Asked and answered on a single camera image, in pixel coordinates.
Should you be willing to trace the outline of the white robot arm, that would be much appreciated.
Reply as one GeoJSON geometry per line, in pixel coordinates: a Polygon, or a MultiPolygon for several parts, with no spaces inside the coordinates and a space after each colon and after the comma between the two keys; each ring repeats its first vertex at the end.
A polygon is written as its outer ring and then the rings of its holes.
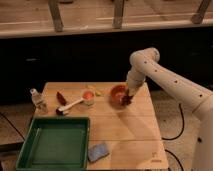
{"type": "Polygon", "coordinates": [[[160,53],[153,47],[130,55],[127,93],[135,96],[149,77],[170,96],[188,105],[200,120],[191,171],[213,171],[213,91],[162,67],[159,59],[160,53]]]}

